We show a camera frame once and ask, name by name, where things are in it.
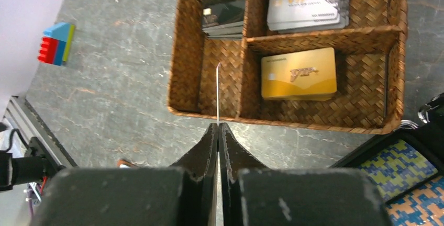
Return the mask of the brown leather card holder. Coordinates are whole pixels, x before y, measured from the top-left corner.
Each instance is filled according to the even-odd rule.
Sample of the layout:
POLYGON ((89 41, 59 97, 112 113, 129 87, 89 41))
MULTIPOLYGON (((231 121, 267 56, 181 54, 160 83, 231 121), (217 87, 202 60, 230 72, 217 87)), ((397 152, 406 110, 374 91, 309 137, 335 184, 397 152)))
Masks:
POLYGON ((137 165, 135 165, 135 164, 133 164, 131 162, 128 162, 125 159, 120 159, 118 161, 117 165, 118 165, 119 168, 138 168, 139 167, 139 166, 137 166, 137 165))

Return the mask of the woven wicker divided basket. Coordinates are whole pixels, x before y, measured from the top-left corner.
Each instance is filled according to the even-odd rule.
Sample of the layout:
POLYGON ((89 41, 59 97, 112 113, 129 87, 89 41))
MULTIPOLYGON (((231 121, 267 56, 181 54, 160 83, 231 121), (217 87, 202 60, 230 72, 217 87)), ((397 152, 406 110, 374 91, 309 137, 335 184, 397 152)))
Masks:
POLYGON ((404 114, 407 0, 350 0, 341 30, 278 34, 266 25, 269 0, 246 0, 240 40, 201 31, 202 0, 177 0, 168 110, 216 118, 216 66, 222 120, 351 133, 386 134, 404 114), (264 56, 332 47, 338 91, 327 101, 264 100, 264 56))

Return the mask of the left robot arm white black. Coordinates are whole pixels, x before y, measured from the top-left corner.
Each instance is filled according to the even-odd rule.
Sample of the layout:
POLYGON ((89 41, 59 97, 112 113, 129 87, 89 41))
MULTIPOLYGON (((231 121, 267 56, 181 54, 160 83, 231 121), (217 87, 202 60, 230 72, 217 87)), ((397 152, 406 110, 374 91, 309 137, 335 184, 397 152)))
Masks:
POLYGON ((20 131, 13 128, 7 148, 1 150, 1 192, 12 190, 16 185, 32 182, 44 183, 59 171, 78 166, 69 156, 67 161, 67 164, 60 163, 38 137, 33 136, 29 142, 26 142, 20 131), (15 135, 26 148, 23 157, 13 157, 13 153, 10 152, 15 135))

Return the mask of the black card stack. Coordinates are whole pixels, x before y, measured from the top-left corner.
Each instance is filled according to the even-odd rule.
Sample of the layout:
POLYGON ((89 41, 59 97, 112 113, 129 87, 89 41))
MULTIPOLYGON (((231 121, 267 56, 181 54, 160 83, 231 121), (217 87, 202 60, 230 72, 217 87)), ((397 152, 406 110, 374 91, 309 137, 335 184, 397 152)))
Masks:
POLYGON ((202 0, 201 30, 210 39, 242 39, 246 0, 202 0))

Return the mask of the white card stack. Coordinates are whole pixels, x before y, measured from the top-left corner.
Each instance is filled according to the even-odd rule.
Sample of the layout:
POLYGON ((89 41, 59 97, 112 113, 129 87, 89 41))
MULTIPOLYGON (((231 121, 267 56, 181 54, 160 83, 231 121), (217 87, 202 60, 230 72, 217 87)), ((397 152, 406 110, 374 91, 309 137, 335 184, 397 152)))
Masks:
POLYGON ((349 0, 269 0, 267 26, 278 33, 342 29, 349 24, 349 0))

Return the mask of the red blue toy block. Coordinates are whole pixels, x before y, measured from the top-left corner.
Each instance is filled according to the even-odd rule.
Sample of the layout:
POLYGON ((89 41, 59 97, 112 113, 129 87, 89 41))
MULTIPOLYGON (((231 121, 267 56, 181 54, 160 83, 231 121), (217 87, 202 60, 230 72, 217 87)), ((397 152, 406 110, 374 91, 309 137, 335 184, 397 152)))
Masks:
POLYGON ((59 22, 43 32, 40 43, 39 62, 62 66, 69 57, 75 25, 59 22))

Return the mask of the gold credit card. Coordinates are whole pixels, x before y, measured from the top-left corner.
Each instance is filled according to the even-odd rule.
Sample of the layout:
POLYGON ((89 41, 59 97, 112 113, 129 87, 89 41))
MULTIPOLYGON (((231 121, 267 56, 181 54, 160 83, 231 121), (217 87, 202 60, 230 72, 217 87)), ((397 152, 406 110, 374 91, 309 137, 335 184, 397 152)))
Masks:
MULTIPOLYGON (((216 66, 216 117, 217 117, 217 128, 219 128, 219 69, 221 66, 221 62, 219 62, 216 66)), ((223 199, 222 199, 222 191, 221 191, 221 171, 220 171, 220 156, 219 156, 219 142, 217 142, 217 161, 216 161, 216 170, 217 170, 217 194, 216 194, 216 225, 224 225, 223 222, 223 199)))

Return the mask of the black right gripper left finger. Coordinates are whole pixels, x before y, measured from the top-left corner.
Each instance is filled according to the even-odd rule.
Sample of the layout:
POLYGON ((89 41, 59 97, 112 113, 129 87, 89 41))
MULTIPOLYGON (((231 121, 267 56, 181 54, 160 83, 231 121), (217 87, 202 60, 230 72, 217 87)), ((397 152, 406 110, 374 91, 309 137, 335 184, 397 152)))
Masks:
POLYGON ((179 225, 215 225, 217 214, 218 125, 210 123, 201 139, 172 164, 185 170, 179 225))

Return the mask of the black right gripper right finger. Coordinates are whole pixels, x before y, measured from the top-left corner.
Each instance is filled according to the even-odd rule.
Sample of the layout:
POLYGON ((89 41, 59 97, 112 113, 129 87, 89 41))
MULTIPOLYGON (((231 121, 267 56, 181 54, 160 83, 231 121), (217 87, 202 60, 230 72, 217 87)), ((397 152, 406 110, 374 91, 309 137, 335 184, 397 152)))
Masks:
POLYGON ((219 158, 224 225, 243 225, 238 172, 268 167, 236 140, 225 122, 219 124, 219 158))

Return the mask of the tan card box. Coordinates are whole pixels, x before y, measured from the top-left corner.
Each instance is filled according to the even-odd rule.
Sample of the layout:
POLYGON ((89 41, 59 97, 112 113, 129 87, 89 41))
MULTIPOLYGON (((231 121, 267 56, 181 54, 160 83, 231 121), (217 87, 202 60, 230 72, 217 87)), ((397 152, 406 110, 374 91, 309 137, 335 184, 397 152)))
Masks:
POLYGON ((261 96, 275 100, 328 100, 337 92, 334 48, 261 59, 261 96))

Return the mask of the black poker chip case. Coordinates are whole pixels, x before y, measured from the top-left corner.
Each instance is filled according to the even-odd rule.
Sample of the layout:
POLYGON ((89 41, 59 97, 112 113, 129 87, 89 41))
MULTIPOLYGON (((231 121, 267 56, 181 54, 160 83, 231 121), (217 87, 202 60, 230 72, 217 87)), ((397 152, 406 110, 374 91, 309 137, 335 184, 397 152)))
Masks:
POLYGON ((393 225, 443 225, 443 94, 333 167, 357 168, 378 188, 393 225))

